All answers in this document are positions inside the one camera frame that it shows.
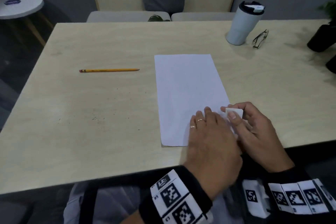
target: white tumbler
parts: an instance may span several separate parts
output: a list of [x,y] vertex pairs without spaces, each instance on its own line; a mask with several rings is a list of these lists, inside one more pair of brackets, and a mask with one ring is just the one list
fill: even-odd
[[231,28],[226,36],[227,41],[233,45],[241,45],[245,42],[249,33],[262,18],[265,10],[255,10],[246,5],[260,5],[257,2],[246,3],[243,1],[232,20]]

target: black sleeve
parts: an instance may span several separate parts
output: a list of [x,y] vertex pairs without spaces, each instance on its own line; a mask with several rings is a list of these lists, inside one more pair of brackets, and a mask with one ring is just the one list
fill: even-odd
[[336,218],[334,211],[329,213],[320,213],[312,215],[297,215],[280,211],[268,186],[269,183],[279,183],[279,184],[296,183],[311,179],[312,178],[304,171],[304,169],[300,167],[293,167],[289,170],[282,171],[279,173],[269,173],[263,179],[265,191],[269,196],[272,209],[274,209],[273,214],[276,215],[276,218],[273,218],[271,223],[286,223],[286,224],[334,223],[335,221],[334,218]]

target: fingernail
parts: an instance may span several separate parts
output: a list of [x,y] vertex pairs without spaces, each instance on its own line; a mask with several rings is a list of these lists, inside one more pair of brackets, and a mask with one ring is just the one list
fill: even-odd
[[227,114],[231,119],[235,119],[236,118],[236,115],[235,115],[235,113],[234,112],[229,112],[228,114]]

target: right hand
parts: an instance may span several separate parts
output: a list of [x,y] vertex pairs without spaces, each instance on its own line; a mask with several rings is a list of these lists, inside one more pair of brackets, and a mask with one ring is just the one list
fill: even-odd
[[228,119],[235,127],[243,148],[270,173],[277,173],[294,167],[275,132],[272,122],[252,103],[244,102],[229,105],[230,108],[244,110],[242,120],[236,112],[229,112]]

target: wooden table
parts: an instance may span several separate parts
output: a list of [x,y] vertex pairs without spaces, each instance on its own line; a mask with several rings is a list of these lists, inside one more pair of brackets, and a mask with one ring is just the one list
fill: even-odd
[[[163,147],[154,55],[212,55],[232,103],[253,102],[285,147],[334,140],[335,54],[306,43],[326,20],[260,21],[242,46],[231,22],[57,24],[0,134],[0,193],[170,167]],[[269,29],[258,50],[251,42]],[[138,72],[79,73],[90,68]]]

